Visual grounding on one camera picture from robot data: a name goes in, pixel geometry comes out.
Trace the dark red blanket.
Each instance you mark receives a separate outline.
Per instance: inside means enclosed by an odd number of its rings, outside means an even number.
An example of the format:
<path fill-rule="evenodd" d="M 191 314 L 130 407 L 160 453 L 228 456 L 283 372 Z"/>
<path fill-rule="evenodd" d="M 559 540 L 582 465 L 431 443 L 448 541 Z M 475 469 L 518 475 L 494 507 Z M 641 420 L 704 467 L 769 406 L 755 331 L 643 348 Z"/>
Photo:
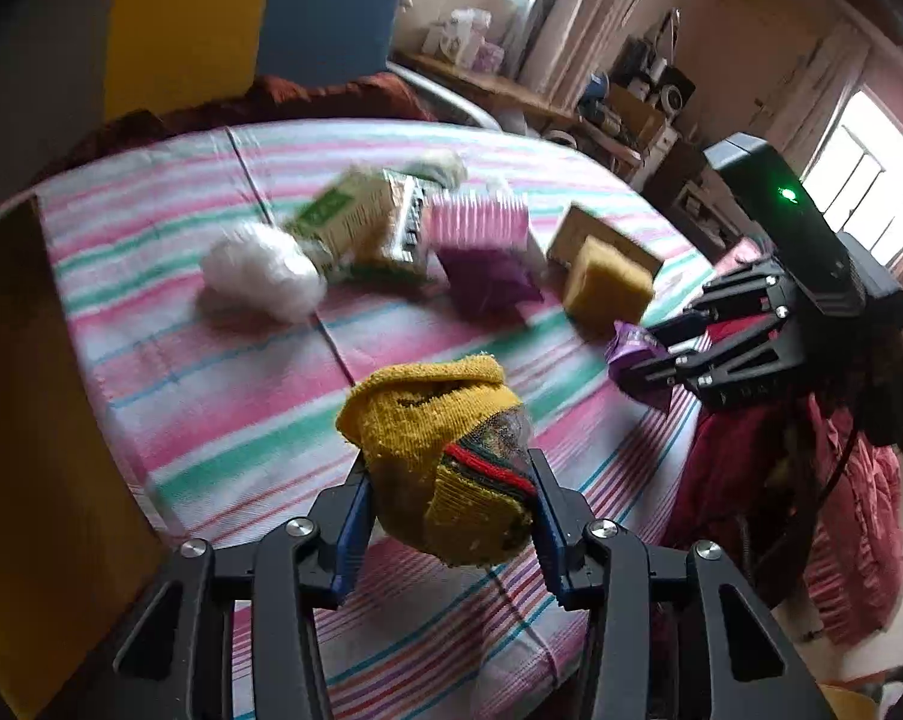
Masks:
<path fill-rule="evenodd" d="M 297 85 L 280 76 L 261 75 L 245 93 L 183 107 L 165 114 L 132 110 L 88 133 L 69 153 L 51 161 L 31 182 L 72 171 L 96 160 L 147 148 L 155 143 L 222 127 L 324 119 L 385 119 L 435 122 L 412 88 L 391 71 L 332 86 Z"/>

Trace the green white carton box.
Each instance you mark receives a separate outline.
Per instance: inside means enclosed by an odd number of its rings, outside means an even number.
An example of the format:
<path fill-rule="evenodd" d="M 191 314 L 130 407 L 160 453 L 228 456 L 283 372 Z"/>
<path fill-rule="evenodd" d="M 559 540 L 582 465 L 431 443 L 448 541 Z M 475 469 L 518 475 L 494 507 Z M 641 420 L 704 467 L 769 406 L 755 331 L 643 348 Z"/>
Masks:
<path fill-rule="evenodd" d="M 425 200 L 435 184 L 387 167 L 353 167 L 282 224 L 319 270 L 419 281 L 427 274 Z"/>

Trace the beige cardboard box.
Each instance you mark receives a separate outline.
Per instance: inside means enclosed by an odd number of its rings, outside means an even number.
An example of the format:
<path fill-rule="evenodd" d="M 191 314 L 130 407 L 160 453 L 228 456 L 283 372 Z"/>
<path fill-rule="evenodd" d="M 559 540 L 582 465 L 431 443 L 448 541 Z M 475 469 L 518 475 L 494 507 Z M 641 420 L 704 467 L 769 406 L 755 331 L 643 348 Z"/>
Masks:
<path fill-rule="evenodd" d="M 612 245 L 624 257 L 645 268 L 652 277 L 663 268 L 663 260 L 645 249 L 634 239 L 625 236 L 614 226 L 602 221 L 578 203 L 570 203 L 556 235 L 547 249 L 547 258 L 560 266 L 570 268 L 583 247 L 584 241 L 595 238 L 603 244 Z"/>

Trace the white plastic bag ball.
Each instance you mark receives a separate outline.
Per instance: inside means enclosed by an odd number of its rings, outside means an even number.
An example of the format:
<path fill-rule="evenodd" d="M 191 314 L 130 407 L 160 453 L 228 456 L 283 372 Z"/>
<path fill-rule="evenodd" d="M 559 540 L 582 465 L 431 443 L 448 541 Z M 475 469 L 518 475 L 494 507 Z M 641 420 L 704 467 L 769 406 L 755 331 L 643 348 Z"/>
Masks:
<path fill-rule="evenodd" d="M 223 231 L 200 259 L 207 288 L 282 323 L 307 320 L 328 283 L 280 227 L 243 223 Z"/>

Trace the pink hair roller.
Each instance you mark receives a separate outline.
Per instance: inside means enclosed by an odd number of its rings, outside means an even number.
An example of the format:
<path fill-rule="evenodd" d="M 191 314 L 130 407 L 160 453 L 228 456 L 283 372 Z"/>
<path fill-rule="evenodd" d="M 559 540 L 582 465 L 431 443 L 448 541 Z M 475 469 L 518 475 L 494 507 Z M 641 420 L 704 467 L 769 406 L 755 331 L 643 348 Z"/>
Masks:
<path fill-rule="evenodd" d="M 425 200 L 425 238 L 435 250 L 526 249 L 529 208 L 511 192 L 437 192 Z"/>

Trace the gold metal tray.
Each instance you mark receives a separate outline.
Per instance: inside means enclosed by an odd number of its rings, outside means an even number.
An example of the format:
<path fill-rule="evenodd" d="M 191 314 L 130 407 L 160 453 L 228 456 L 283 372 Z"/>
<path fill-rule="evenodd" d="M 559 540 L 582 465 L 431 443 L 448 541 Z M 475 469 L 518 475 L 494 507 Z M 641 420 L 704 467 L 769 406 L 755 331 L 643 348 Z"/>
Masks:
<path fill-rule="evenodd" d="M 35 199 L 0 210 L 0 707 L 33 718 L 163 557 L 104 442 Z"/>

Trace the yellow sock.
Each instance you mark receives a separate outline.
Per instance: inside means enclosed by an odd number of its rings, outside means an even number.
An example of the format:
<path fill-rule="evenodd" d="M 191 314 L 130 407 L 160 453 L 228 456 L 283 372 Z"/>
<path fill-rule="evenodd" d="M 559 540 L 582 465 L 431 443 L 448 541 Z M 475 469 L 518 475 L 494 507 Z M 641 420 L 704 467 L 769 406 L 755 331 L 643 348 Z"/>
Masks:
<path fill-rule="evenodd" d="M 364 454 L 381 527 L 449 567 L 526 548 L 538 500 L 531 424 L 494 356 L 381 367 L 335 420 Z"/>

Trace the yellow sponge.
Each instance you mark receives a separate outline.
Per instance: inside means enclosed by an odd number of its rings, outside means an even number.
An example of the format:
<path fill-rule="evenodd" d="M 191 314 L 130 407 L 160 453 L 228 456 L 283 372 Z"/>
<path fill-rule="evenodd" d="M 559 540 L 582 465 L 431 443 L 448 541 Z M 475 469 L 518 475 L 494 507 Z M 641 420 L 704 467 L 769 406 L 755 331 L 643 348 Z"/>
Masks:
<path fill-rule="evenodd" d="M 590 236 L 568 271 L 563 309 L 586 327 L 609 332 L 616 322 L 638 325 L 654 295 L 650 271 Z"/>

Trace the white boxes on desk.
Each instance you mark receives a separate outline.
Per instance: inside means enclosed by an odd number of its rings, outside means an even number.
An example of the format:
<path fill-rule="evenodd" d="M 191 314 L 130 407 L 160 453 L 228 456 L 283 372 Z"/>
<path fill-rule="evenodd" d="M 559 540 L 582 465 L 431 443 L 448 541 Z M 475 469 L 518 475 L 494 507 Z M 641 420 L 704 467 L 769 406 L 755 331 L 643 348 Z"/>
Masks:
<path fill-rule="evenodd" d="M 497 75 L 505 50 L 488 39 L 492 13 L 480 8 L 456 8 L 428 28 L 420 54 L 461 70 Z"/>

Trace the wooden desk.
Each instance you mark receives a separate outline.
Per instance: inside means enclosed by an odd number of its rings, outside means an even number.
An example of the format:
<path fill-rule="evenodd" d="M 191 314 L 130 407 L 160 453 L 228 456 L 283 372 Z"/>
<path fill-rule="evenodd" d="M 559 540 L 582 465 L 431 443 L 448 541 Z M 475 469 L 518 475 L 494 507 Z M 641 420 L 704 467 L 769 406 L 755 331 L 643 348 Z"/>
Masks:
<path fill-rule="evenodd" d="M 403 50 L 396 50 L 392 54 L 391 66 L 394 70 L 414 71 L 417 75 L 426 76 L 431 82 L 453 89 L 454 93 L 460 93 L 471 103 L 487 110 L 488 114 L 519 110 L 530 124 L 542 125 L 545 130 L 561 128 L 570 135 L 583 137 L 606 154 L 612 167 L 622 167 L 623 171 L 637 171 L 643 164 L 638 151 L 609 137 L 601 128 L 586 122 L 580 114 L 552 106 L 541 96 L 499 75 L 461 70 L 428 55 Z"/>

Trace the red clothing pile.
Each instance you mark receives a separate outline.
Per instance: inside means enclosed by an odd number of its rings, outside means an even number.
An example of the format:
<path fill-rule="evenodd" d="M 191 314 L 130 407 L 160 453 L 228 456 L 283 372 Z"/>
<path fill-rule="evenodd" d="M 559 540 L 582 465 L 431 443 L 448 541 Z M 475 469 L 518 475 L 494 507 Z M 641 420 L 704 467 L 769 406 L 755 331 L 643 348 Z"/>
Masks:
<path fill-rule="evenodd" d="M 718 543 L 775 608 L 808 592 L 826 636 L 860 644 L 903 593 L 902 468 L 811 397 L 698 413 L 659 543 Z"/>

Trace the grey yellow blue chair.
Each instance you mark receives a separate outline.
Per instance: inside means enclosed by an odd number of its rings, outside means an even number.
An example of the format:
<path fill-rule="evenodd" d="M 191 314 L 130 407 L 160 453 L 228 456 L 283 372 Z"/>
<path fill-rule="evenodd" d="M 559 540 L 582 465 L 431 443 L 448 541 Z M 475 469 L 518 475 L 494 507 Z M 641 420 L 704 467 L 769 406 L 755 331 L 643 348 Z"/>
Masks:
<path fill-rule="evenodd" d="M 0 21 L 0 202 L 88 133 L 245 93 L 256 76 L 342 85 L 380 71 L 440 122 L 490 115 L 391 66 L 401 0 L 20 0 Z"/>

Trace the striped pink green bedsheet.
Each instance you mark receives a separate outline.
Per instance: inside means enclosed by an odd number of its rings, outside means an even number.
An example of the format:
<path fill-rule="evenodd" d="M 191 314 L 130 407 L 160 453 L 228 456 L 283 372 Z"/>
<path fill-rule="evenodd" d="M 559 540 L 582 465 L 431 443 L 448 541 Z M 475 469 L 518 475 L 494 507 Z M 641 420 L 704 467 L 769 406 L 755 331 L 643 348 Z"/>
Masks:
<path fill-rule="evenodd" d="M 246 220 L 282 221 L 357 164 L 460 156 L 472 187 L 506 184 L 549 241 L 578 203 L 663 268 L 648 319 L 669 316 L 712 266 L 640 195 L 583 154 L 478 128 L 314 121 L 225 128 L 129 151 L 25 190 L 83 387 L 127 489 L 163 552 L 189 536 L 261 538 L 339 483 L 353 449 L 335 430 L 355 382 L 396 362 L 495 356 L 563 483 L 646 538 L 663 532 L 697 418 L 612 387 L 604 346 L 557 294 L 470 322 L 441 284 L 420 293 L 339 284 L 296 327 L 239 309 L 200 259 Z"/>

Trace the purple pouch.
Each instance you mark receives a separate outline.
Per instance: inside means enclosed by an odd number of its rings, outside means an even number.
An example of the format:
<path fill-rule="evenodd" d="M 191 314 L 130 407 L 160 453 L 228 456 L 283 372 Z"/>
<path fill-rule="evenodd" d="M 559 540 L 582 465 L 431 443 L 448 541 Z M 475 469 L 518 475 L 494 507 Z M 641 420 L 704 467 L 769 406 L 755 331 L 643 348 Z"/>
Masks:
<path fill-rule="evenodd" d="M 449 299 L 466 319 L 544 299 L 533 271 L 515 250 L 442 249 L 437 257 L 448 280 Z"/>

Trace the purple snack wrapper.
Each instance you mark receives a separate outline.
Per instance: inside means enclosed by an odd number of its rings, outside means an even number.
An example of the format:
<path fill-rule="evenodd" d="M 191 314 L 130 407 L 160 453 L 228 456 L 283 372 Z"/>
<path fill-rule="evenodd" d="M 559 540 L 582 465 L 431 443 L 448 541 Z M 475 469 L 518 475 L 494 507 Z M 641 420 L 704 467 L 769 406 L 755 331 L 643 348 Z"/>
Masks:
<path fill-rule="evenodd" d="M 645 374 L 637 372 L 637 367 L 645 362 L 664 361 L 666 367 L 673 367 L 674 364 L 669 349 L 646 328 L 616 320 L 614 338 L 607 343 L 604 359 L 609 379 L 630 400 L 665 415 L 671 411 L 674 385 L 669 382 L 648 383 Z"/>

